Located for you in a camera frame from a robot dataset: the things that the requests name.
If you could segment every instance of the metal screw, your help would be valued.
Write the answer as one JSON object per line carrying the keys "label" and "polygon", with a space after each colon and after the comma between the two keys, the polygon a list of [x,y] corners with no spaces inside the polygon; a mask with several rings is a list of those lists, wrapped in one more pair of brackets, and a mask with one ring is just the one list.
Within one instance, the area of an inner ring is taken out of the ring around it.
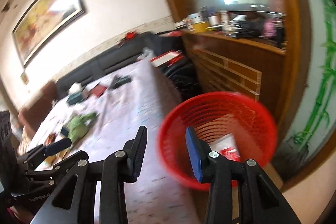
{"label": "metal screw", "polygon": [[125,156],[125,152],[123,150],[119,150],[119,151],[115,152],[115,156],[117,158],[121,158],[121,157]]}
{"label": "metal screw", "polygon": [[83,167],[83,166],[85,166],[87,164],[87,160],[80,160],[79,162],[78,162],[78,166],[79,167]]}
{"label": "metal screw", "polygon": [[219,156],[219,154],[218,154],[218,152],[216,152],[216,151],[211,151],[211,152],[209,153],[209,156],[210,156],[211,158],[217,158],[217,157]]}
{"label": "metal screw", "polygon": [[249,166],[255,166],[257,163],[255,162],[255,160],[252,160],[252,159],[249,159],[249,160],[247,160],[247,165],[249,165]]}

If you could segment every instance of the wooden cabinet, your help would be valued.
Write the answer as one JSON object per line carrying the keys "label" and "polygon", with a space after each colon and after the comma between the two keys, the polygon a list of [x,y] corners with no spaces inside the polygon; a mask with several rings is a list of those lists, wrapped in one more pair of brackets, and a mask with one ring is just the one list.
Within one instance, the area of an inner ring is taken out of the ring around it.
{"label": "wooden cabinet", "polygon": [[213,32],[184,31],[183,39],[205,92],[244,93],[259,100],[274,116],[280,95],[284,50]]}

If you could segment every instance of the framed painting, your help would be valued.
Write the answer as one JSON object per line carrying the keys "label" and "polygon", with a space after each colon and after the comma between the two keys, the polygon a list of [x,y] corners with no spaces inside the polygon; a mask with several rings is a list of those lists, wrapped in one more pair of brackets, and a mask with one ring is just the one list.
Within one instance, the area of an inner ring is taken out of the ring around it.
{"label": "framed painting", "polygon": [[83,0],[35,0],[13,30],[23,67],[55,35],[85,12]]}

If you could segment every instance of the red book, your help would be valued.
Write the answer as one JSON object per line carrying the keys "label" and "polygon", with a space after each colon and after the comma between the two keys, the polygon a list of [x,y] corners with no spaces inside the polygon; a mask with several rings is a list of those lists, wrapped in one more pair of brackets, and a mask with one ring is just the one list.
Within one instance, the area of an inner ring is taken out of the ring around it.
{"label": "red book", "polygon": [[100,96],[102,96],[105,90],[107,90],[106,86],[97,84],[92,90],[90,90],[89,93],[99,98]]}
{"label": "red book", "polygon": [[165,63],[172,62],[173,60],[179,60],[183,57],[179,52],[169,51],[151,59],[151,63],[154,67],[159,67]]}

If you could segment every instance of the green cloth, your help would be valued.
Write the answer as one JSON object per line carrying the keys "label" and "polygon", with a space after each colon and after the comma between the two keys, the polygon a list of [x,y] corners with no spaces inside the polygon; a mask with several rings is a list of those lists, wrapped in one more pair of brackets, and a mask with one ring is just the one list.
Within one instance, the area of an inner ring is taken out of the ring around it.
{"label": "green cloth", "polygon": [[72,120],[67,125],[69,130],[68,138],[72,143],[85,136],[85,134],[89,131],[89,128],[85,125],[85,122],[94,119],[96,116],[97,114],[93,112],[82,116],[77,115],[72,118]]}

